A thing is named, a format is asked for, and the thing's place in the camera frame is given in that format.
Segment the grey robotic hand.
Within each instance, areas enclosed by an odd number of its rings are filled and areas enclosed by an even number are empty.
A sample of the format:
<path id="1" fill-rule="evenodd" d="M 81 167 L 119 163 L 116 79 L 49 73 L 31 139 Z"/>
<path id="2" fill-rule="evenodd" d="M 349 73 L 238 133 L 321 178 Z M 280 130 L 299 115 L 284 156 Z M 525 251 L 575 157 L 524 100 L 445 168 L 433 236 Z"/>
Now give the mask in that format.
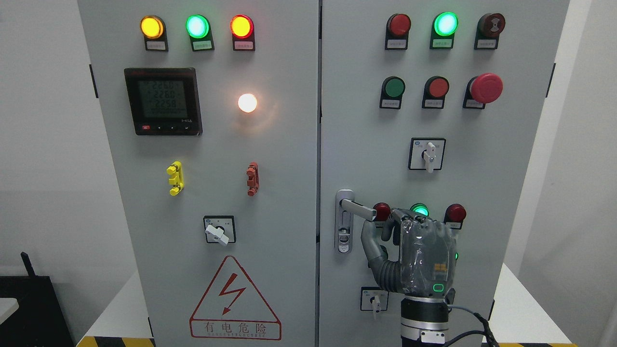
<path id="1" fill-rule="evenodd" d="M 376 284 L 392 293 L 444 299 L 456 269 L 456 233 L 438 220 L 405 209 L 392 209 L 382 231 L 399 234 L 398 261 L 390 261 L 378 244 L 376 223 L 363 223 L 362 246 Z"/>

